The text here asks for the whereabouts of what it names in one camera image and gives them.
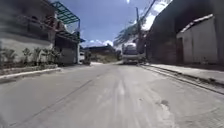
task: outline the road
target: road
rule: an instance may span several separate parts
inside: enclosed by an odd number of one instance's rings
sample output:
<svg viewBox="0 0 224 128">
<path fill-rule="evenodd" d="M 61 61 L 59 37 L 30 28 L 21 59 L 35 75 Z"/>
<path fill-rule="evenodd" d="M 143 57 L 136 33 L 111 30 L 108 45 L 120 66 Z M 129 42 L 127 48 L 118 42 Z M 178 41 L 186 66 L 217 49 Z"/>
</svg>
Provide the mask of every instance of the road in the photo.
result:
<svg viewBox="0 0 224 128">
<path fill-rule="evenodd" d="M 0 85 L 4 128 L 224 128 L 224 96 L 134 65 Z"/>
</svg>

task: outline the vegetation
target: vegetation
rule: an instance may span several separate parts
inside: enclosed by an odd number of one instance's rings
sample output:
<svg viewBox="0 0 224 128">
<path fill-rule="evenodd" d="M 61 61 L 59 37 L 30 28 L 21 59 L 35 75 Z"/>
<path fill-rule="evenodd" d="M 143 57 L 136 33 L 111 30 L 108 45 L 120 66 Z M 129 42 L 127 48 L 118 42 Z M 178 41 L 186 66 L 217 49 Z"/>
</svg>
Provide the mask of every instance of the vegetation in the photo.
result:
<svg viewBox="0 0 224 128">
<path fill-rule="evenodd" d="M 114 54 L 92 53 L 91 60 L 100 63 L 110 63 L 110 62 L 116 62 L 117 58 L 116 55 Z"/>
<path fill-rule="evenodd" d="M 33 56 L 32 56 L 32 62 L 34 63 L 34 65 L 38 65 L 38 62 L 41 62 L 41 57 L 40 57 L 41 51 L 42 50 L 40 48 L 34 49 Z"/>
<path fill-rule="evenodd" d="M 24 62 L 24 64 L 27 64 L 28 61 L 29 61 L 29 57 L 32 55 L 30 49 L 25 48 L 25 49 L 23 50 L 23 55 L 24 55 L 24 61 L 23 61 L 23 62 Z"/>
<path fill-rule="evenodd" d="M 43 49 L 43 53 L 41 55 L 45 57 L 48 64 L 52 64 L 58 61 L 61 53 L 54 49 Z"/>
<path fill-rule="evenodd" d="M 140 17 L 139 19 L 139 24 L 140 26 L 144 25 L 146 22 L 146 18 L 152 8 L 152 6 L 154 5 L 154 3 L 156 2 L 156 0 L 153 0 L 149 6 L 149 8 L 147 9 L 146 13 Z M 130 40 L 131 38 L 136 38 L 138 35 L 138 24 L 132 24 L 129 27 L 121 30 L 118 34 L 118 36 L 115 39 L 114 44 L 115 45 L 119 45 L 119 44 L 123 44 L 125 42 L 127 42 L 128 40 Z"/>
<path fill-rule="evenodd" d="M 2 49 L 1 51 L 1 56 L 3 57 L 3 61 L 7 62 L 7 63 L 12 63 L 14 62 L 17 54 L 15 53 L 15 51 L 13 49 Z"/>
<path fill-rule="evenodd" d="M 17 54 L 13 49 L 4 48 L 1 50 L 1 68 L 11 67 L 24 67 L 30 66 L 41 66 L 41 64 L 55 64 L 58 62 L 61 54 L 53 49 L 40 49 L 35 48 L 33 52 L 30 49 L 25 48 L 23 51 L 23 57 L 20 61 L 16 61 Z"/>
</svg>

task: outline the tree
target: tree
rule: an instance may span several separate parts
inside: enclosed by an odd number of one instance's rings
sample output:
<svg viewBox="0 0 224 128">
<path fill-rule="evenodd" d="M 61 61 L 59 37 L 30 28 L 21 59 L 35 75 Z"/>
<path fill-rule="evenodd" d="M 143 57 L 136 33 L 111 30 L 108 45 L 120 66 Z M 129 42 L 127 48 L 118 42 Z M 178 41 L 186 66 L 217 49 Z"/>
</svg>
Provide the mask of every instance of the tree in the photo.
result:
<svg viewBox="0 0 224 128">
<path fill-rule="evenodd" d="M 27 64 L 28 61 L 29 61 L 29 57 L 32 55 L 30 49 L 25 48 L 25 49 L 23 50 L 23 55 L 24 55 L 24 63 Z"/>
<path fill-rule="evenodd" d="M 46 58 L 48 64 L 56 63 L 57 60 L 60 58 L 61 53 L 54 50 L 54 49 L 43 49 L 42 56 Z"/>
<path fill-rule="evenodd" d="M 15 50 L 13 50 L 13 49 L 4 48 L 1 51 L 1 56 L 3 57 L 3 60 L 6 61 L 8 66 L 11 66 L 12 63 L 14 62 L 17 54 L 15 53 Z"/>
<path fill-rule="evenodd" d="M 40 53 L 41 53 L 40 48 L 35 48 L 34 49 L 33 58 L 32 58 L 32 61 L 34 62 L 34 65 L 37 65 L 37 62 L 39 61 L 39 58 L 40 58 Z"/>
<path fill-rule="evenodd" d="M 147 9 L 146 13 L 140 17 L 139 22 L 140 22 L 141 26 L 143 24 L 145 24 L 146 18 L 148 16 L 151 8 L 155 4 L 155 2 L 156 2 L 156 0 L 153 0 L 150 3 L 150 6 Z M 114 45 L 123 44 L 123 43 L 127 42 L 128 40 L 130 40 L 131 38 L 136 38 L 137 35 L 138 35 L 138 25 L 137 25 L 137 23 L 135 23 L 119 32 L 118 36 L 115 38 Z"/>
</svg>

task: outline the white cloud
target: white cloud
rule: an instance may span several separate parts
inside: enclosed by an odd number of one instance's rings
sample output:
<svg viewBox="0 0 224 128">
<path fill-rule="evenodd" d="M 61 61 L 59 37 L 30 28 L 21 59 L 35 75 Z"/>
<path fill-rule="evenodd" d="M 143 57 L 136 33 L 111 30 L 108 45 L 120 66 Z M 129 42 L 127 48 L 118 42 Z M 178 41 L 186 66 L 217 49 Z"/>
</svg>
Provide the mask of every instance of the white cloud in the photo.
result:
<svg viewBox="0 0 224 128">
<path fill-rule="evenodd" d="M 156 18 L 155 16 L 149 14 L 148 17 L 146 18 L 145 24 L 142 26 L 142 29 L 149 30 L 151 28 L 155 18 Z"/>
<path fill-rule="evenodd" d="M 162 12 L 163 9 L 167 7 L 167 3 L 165 2 L 159 2 L 156 5 L 153 6 L 153 10 L 157 11 L 158 13 Z M 146 18 L 146 23 L 143 25 L 142 29 L 149 30 L 155 20 L 156 16 L 152 15 L 151 13 Z"/>
<path fill-rule="evenodd" d="M 113 46 L 111 40 L 101 41 L 101 40 L 90 40 L 89 42 L 82 43 L 83 47 L 93 47 L 93 46 L 106 46 L 107 44 Z"/>
<path fill-rule="evenodd" d="M 104 44 L 104 45 L 109 44 L 109 45 L 113 46 L 113 42 L 110 41 L 110 40 L 104 41 L 103 44 Z"/>
<path fill-rule="evenodd" d="M 153 9 L 155 10 L 155 11 L 157 11 L 157 12 L 161 12 L 161 11 L 163 11 L 163 9 L 165 9 L 166 7 L 167 7 L 167 3 L 165 3 L 165 2 L 159 2 L 158 4 L 156 4 L 154 7 L 153 7 Z"/>
</svg>

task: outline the sky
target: sky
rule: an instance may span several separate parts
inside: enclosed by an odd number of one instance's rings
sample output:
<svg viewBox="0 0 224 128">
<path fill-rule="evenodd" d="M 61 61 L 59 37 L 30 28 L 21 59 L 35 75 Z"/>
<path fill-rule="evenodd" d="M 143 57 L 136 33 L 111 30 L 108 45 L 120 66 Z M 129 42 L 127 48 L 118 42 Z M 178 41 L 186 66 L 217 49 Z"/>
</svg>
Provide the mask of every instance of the sky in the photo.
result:
<svg viewBox="0 0 224 128">
<path fill-rule="evenodd" d="M 113 45 L 118 33 L 136 20 L 135 7 L 144 14 L 152 0 L 59 0 L 81 19 L 81 38 L 84 47 Z M 143 29 L 148 30 L 155 16 L 166 7 L 157 2 L 148 15 Z M 77 24 L 68 25 L 75 29 Z"/>
</svg>

